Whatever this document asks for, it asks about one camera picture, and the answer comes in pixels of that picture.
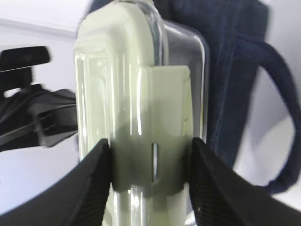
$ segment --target clear plastic case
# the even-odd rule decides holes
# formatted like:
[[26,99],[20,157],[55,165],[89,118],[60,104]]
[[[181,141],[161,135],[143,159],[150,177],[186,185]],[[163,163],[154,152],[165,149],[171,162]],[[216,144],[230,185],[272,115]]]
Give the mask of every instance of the clear plastic case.
[[206,139],[207,56],[201,35],[151,1],[115,1],[82,23],[80,156],[102,138],[113,152],[104,226],[194,224],[186,182],[191,139]]

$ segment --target white background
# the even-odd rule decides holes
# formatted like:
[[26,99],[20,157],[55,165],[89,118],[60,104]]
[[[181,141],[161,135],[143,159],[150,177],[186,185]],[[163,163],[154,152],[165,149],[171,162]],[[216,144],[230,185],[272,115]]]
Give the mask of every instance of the white background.
[[[36,67],[36,82],[52,90],[75,91],[75,31],[89,2],[0,0],[0,46],[49,46],[53,61]],[[267,42],[289,63],[301,96],[301,2],[266,2],[271,6]],[[268,76],[260,71],[236,163],[237,172],[253,184],[266,184],[284,163],[292,136],[293,126],[287,111]],[[77,160],[73,138],[51,149],[39,147],[0,153],[0,214],[47,189],[70,171]],[[301,184],[276,198],[301,210]]]

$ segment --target navy blue fabric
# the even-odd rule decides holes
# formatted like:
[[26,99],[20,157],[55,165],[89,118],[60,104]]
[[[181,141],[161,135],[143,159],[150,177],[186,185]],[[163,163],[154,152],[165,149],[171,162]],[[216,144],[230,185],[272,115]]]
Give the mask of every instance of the navy blue fabric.
[[255,62],[269,73],[293,120],[295,138],[286,164],[277,178],[264,187],[270,194],[284,192],[297,182],[301,171],[301,110],[293,77],[272,46],[243,34],[238,35],[235,58]]
[[[90,12],[108,4],[94,0]],[[161,16],[199,32],[210,48],[207,144],[233,167],[245,128],[258,67],[271,75],[295,124],[295,140],[286,166],[264,189],[283,192],[300,174],[300,106],[280,55],[264,43],[268,8],[258,0],[154,0]]]

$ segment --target fabric loop handle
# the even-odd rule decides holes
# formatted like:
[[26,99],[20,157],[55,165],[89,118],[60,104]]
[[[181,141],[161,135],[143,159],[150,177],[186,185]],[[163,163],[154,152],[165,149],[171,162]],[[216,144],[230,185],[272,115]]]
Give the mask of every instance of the fabric loop handle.
[[268,72],[293,120],[295,137],[286,163],[278,176],[262,187],[270,194],[285,192],[297,182],[301,171],[301,109],[292,74],[272,46],[242,34],[237,37],[235,58],[256,63]]

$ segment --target pale green plastic part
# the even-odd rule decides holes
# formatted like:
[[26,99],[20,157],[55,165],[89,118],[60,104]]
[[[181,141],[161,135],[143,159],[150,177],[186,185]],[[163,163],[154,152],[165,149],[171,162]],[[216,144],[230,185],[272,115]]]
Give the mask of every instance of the pale green plastic part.
[[90,14],[75,48],[80,157],[102,138],[113,151],[104,226],[183,226],[192,139],[187,66],[154,66],[152,34],[135,5]]

